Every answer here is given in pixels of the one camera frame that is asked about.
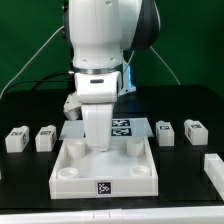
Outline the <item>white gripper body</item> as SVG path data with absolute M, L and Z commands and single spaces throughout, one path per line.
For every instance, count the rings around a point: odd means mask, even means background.
M 110 146 L 113 104 L 83 104 L 81 106 L 87 145 L 107 151 Z

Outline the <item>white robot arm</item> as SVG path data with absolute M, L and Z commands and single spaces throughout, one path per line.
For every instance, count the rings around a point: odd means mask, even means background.
M 73 49 L 76 99 L 87 144 L 106 151 L 113 107 L 122 89 L 124 50 L 145 50 L 157 39 L 155 0 L 68 0 L 65 37 Z

